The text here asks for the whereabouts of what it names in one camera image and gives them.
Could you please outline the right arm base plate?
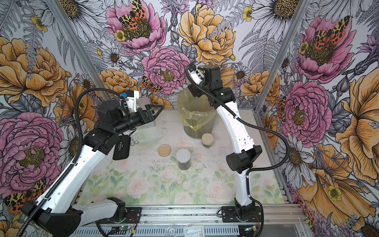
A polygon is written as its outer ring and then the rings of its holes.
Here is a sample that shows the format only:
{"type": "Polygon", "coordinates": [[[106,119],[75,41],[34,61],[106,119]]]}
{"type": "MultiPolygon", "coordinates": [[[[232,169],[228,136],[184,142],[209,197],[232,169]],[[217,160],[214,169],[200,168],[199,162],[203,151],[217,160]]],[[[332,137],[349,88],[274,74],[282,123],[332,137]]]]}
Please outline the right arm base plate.
{"type": "Polygon", "coordinates": [[[224,223],[257,223],[261,222],[264,212],[259,206],[255,209],[238,210],[236,206],[222,206],[221,215],[224,223]]]}

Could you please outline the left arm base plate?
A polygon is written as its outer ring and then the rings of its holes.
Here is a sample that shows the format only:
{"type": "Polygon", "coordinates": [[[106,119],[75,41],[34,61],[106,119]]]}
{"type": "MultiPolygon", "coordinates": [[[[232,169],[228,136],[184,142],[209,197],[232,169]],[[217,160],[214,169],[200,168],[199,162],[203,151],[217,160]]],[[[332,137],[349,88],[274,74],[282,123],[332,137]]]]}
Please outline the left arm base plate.
{"type": "Polygon", "coordinates": [[[141,207],[125,207],[121,210],[119,223],[139,224],[142,216],[141,207]]]}

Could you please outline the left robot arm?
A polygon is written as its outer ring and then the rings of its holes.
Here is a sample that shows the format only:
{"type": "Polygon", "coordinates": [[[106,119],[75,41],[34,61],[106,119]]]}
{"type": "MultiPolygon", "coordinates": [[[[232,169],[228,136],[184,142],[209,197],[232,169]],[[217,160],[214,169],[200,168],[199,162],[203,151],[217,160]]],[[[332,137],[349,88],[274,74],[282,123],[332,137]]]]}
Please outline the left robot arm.
{"type": "Polygon", "coordinates": [[[21,208],[27,219],[17,235],[23,236],[31,222],[55,237],[68,237],[78,227],[95,221],[123,221],[125,203],[118,198],[110,197],[88,205],[73,205],[72,201],[98,163],[125,138],[124,133],[154,121],[163,109],[161,105],[147,104],[144,109],[131,112],[123,102],[104,102],[97,110],[99,119],[94,129],[80,141],[80,154],[46,192],[21,208]]]}

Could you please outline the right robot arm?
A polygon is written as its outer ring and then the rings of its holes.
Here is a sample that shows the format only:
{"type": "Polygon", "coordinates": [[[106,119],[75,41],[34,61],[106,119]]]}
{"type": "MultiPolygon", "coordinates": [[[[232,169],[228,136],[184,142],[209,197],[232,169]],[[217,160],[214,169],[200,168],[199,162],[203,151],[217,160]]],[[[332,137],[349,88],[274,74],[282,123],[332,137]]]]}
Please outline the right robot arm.
{"type": "Polygon", "coordinates": [[[227,155],[229,168],[238,173],[235,193],[235,212],[239,220],[247,220],[256,210],[248,189],[248,170],[253,162],[262,153],[261,146],[255,144],[249,136],[245,125],[239,121],[240,115],[231,88],[223,86],[221,69],[219,66],[208,65],[203,67],[188,66],[185,70],[190,82],[188,89],[194,97],[205,95],[224,122],[231,138],[234,152],[227,155]]]}

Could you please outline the beige lid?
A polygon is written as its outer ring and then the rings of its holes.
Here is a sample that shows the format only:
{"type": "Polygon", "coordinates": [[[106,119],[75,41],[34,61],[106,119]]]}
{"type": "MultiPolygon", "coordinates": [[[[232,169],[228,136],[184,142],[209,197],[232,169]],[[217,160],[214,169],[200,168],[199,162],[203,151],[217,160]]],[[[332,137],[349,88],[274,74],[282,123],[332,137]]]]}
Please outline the beige lid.
{"type": "Polygon", "coordinates": [[[161,146],[159,146],[158,148],[158,155],[160,157],[167,157],[169,156],[171,153],[171,147],[167,144],[162,144],[161,146]]]}

